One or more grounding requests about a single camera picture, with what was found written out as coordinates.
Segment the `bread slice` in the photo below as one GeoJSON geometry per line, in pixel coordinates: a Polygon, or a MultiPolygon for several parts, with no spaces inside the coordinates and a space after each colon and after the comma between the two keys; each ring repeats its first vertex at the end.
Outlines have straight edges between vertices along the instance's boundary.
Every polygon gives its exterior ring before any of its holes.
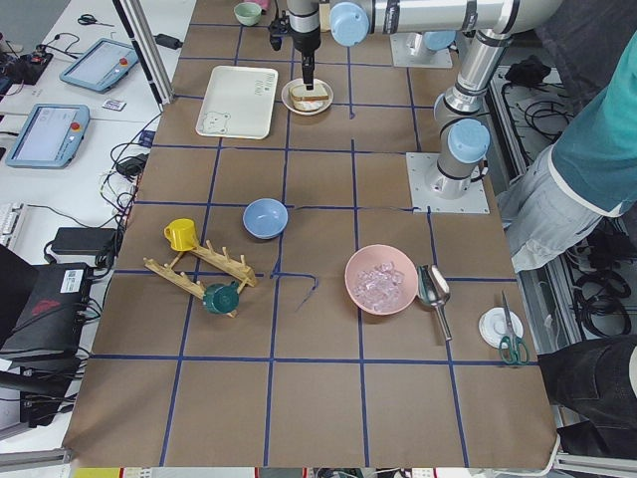
{"type": "Polygon", "coordinates": [[[293,108],[301,114],[313,114],[321,110],[325,105],[325,101],[293,101],[293,108]]]}
{"type": "Polygon", "coordinates": [[[314,83],[311,89],[305,84],[290,87],[290,97],[293,101],[325,101],[329,99],[329,93],[323,84],[314,83]]]}

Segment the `cream round plate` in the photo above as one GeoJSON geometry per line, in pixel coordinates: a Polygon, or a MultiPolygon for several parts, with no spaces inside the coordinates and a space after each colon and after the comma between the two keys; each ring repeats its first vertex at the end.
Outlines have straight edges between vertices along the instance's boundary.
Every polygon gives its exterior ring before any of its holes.
{"type": "Polygon", "coordinates": [[[314,87],[308,89],[302,78],[287,82],[282,88],[282,101],[292,113],[314,116],[326,111],[333,101],[331,87],[322,80],[315,79],[314,87]]]}

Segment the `bread slice on plate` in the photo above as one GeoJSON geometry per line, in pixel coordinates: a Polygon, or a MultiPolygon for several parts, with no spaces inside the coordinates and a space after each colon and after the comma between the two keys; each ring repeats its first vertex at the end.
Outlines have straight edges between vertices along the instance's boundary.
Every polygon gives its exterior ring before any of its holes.
{"type": "Polygon", "coordinates": [[[325,105],[325,101],[293,101],[293,108],[301,114],[313,114],[321,110],[325,105]]]}

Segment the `green bowl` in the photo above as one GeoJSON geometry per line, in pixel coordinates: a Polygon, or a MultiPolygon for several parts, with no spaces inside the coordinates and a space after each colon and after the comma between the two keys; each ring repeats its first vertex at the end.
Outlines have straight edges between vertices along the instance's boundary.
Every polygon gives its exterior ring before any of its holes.
{"type": "Polygon", "coordinates": [[[241,2],[234,7],[236,20],[243,26],[255,26],[262,17],[262,8],[255,2],[241,2]]]}

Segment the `cream bear tray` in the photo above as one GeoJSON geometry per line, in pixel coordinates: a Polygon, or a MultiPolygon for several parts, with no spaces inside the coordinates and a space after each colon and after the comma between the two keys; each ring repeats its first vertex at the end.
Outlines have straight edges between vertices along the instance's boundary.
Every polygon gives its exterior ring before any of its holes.
{"type": "Polygon", "coordinates": [[[270,132],[278,77],[269,68],[215,67],[195,131],[202,136],[264,139],[270,132]]]}

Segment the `black power adapter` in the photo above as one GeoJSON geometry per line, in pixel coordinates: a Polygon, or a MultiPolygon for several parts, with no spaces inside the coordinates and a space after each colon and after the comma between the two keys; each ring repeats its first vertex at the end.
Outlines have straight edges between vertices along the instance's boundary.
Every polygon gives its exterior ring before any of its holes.
{"type": "Polygon", "coordinates": [[[178,50],[183,46],[183,42],[178,38],[166,34],[156,34],[154,36],[155,43],[164,48],[178,50]]]}

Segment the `blue bowl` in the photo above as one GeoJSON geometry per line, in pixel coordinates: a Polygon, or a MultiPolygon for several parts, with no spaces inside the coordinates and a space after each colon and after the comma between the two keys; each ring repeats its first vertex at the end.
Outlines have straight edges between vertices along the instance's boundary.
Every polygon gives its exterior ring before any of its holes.
{"type": "Polygon", "coordinates": [[[286,206],[274,198],[261,198],[250,203],[243,213],[245,229],[258,239],[279,236],[288,225],[286,206]]]}

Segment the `far teach pendant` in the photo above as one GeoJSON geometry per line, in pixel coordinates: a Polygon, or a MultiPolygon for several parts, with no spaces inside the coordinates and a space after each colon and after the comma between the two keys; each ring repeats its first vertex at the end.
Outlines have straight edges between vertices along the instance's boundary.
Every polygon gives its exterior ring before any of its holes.
{"type": "Polygon", "coordinates": [[[59,78],[62,82],[103,93],[115,86],[138,63],[131,45],[102,38],[88,48],[59,78]]]}

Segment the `teach pendant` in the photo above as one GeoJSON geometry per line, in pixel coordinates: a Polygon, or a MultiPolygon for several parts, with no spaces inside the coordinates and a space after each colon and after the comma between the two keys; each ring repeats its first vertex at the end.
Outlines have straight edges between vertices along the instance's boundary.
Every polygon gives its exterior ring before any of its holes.
{"type": "Polygon", "coordinates": [[[102,38],[88,48],[59,78],[62,82],[103,93],[115,86],[138,63],[131,45],[102,38]]]}
{"type": "Polygon", "coordinates": [[[35,104],[5,163],[10,167],[64,168],[75,157],[90,120],[85,105],[35,104]]]}

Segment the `yellow cup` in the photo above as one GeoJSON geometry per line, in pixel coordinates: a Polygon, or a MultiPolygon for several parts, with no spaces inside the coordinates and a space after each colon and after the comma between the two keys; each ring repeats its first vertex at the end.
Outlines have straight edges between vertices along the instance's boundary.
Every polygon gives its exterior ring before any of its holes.
{"type": "Polygon", "coordinates": [[[174,251],[190,251],[199,245],[195,222],[190,218],[174,219],[164,227],[163,234],[174,251]]]}

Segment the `pink bowl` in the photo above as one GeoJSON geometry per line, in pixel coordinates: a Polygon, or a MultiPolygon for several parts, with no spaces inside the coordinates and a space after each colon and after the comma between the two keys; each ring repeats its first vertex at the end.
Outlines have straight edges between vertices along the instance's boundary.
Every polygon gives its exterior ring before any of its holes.
{"type": "Polygon", "coordinates": [[[357,250],[345,266],[344,282],[351,299],[373,315],[403,311],[418,292],[413,262],[399,249],[382,244],[357,250]]]}

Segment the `dark green cup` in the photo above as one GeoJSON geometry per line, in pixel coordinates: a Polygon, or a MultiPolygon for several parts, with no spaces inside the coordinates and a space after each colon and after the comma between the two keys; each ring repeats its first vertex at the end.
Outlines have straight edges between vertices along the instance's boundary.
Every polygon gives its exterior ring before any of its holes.
{"type": "Polygon", "coordinates": [[[239,304],[239,284],[233,281],[229,284],[212,284],[203,294],[204,308],[212,314],[233,316],[239,304]]]}

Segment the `near teach pendant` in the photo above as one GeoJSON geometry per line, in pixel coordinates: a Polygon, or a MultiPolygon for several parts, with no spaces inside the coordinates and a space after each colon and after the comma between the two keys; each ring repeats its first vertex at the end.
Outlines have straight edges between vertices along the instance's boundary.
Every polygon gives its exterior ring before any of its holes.
{"type": "Polygon", "coordinates": [[[75,157],[90,120],[85,105],[35,104],[5,163],[10,167],[64,168],[75,157]]]}

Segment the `metal scoop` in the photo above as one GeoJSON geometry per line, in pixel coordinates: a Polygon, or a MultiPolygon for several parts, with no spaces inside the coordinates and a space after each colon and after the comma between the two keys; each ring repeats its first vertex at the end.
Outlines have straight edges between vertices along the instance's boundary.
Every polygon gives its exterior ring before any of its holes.
{"type": "Polygon", "coordinates": [[[452,334],[445,315],[444,306],[450,299],[449,285],[435,264],[417,267],[418,297],[425,308],[433,310],[447,342],[452,334]]]}

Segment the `person in teal shirt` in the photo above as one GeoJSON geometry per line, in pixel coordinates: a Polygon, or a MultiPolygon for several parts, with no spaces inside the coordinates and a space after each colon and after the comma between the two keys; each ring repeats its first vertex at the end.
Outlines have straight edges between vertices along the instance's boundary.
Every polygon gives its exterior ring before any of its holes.
{"type": "Polygon", "coordinates": [[[609,84],[497,197],[516,272],[534,270],[636,201],[636,42],[609,84]]]}

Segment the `black power brick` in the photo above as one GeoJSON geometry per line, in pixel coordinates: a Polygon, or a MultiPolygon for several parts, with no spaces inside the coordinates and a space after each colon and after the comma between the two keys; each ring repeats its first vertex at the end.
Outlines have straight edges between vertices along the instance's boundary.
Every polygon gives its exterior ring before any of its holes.
{"type": "Polygon", "coordinates": [[[112,228],[61,227],[51,244],[57,255],[97,256],[112,245],[112,228]]]}

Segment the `tape roll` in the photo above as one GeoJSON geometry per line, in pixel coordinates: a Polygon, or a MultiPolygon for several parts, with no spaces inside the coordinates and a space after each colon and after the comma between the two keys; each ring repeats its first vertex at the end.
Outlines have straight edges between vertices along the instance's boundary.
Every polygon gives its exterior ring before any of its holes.
{"type": "MultiPolygon", "coordinates": [[[[524,336],[524,325],[521,319],[513,311],[510,311],[510,315],[516,335],[522,338],[524,336]]],[[[501,339],[507,334],[504,309],[495,307],[486,311],[480,317],[479,332],[489,346],[497,349],[501,339]]]]}

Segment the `white keyboard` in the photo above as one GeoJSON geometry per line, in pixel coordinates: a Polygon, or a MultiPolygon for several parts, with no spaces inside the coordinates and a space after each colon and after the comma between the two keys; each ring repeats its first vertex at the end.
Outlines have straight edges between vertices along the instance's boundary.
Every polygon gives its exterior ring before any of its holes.
{"type": "Polygon", "coordinates": [[[2,203],[0,206],[1,244],[13,250],[18,242],[24,219],[26,205],[21,202],[2,203]]]}

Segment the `green scissors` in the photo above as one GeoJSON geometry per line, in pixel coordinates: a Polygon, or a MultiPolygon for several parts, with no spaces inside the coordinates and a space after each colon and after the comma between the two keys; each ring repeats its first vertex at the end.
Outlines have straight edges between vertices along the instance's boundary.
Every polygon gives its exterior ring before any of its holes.
{"type": "Polygon", "coordinates": [[[502,292],[502,302],[506,328],[499,343],[500,357],[508,365],[527,364],[530,356],[529,350],[524,340],[516,333],[505,292],[502,292]]]}

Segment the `black laptop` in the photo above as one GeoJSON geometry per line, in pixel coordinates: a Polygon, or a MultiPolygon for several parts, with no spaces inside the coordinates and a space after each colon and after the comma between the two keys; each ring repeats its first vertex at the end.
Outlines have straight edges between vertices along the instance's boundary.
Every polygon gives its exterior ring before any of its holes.
{"type": "Polygon", "coordinates": [[[1,248],[1,357],[70,357],[78,348],[93,268],[31,265],[1,248]]]}

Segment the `aluminium frame post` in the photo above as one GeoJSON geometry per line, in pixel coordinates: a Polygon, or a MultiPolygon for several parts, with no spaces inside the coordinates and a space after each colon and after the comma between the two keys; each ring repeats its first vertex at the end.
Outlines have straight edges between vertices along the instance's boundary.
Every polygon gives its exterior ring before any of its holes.
{"type": "Polygon", "coordinates": [[[138,56],[156,102],[161,107],[170,104],[174,91],[141,3],[138,0],[112,0],[112,4],[138,56]]]}

